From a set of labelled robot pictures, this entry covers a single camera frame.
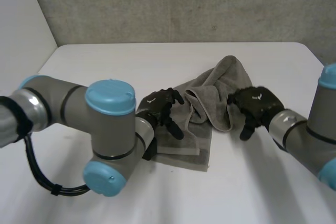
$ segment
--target cable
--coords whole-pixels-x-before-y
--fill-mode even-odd
[[[47,189],[48,191],[51,192],[51,194],[55,196],[63,195],[63,196],[69,196],[69,197],[82,195],[90,190],[90,188],[87,187],[87,185],[67,188],[67,187],[62,187],[58,184],[53,184],[50,180],[48,180],[46,176],[44,176],[44,174],[42,173],[41,169],[39,168],[37,164],[31,139],[32,138],[30,137],[30,135],[27,135],[24,137],[24,141],[26,144],[27,160],[28,160],[30,170],[32,171],[32,174],[35,180],[43,188]]]

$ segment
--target gray wall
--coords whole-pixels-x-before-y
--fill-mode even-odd
[[[296,41],[336,61],[336,0],[38,0],[59,46]]]

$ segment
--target towel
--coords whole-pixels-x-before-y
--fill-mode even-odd
[[[212,128],[222,132],[232,129],[227,96],[250,86],[251,80],[242,63],[234,56],[226,56],[196,79],[175,87],[185,103],[174,105],[171,117],[182,129],[184,138],[177,140],[164,127],[158,127],[155,131],[158,154],[153,160],[206,172]]]

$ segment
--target blue end cap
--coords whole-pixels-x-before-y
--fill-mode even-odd
[[[36,74],[34,76],[29,76],[26,78],[19,86],[19,89],[23,88],[29,81],[33,80],[35,77],[39,77],[40,75]]]
[[[126,115],[135,110],[135,91],[127,82],[102,80],[88,87],[85,99],[94,110],[106,115]]]
[[[318,178],[322,183],[336,191],[336,158],[324,165]]]
[[[126,179],[116,169],[97,161],[86,165],[83,179],[92,191],[107,197],[117,195],[126,184]]]
[[[336,63],[324,67],[319,85],[327,89],[336,89]]]

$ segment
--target table surface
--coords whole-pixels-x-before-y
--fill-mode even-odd
[[[308,116],[322,64],[298,43],[68,45],[40,74],[89,85],[132,84],[139,102],[236,56],[255,86],[267,86]],[[207,173],[141,160],[124,190],[55,197],[30,173],[24,143],[0,149],[1,223],[336,223],[336,193],[319,183],[265,129],[248,142],[214,131]],[[54,183],[78,186],[91,158],[90,136],[62,125],[33,134],[38,163]]]

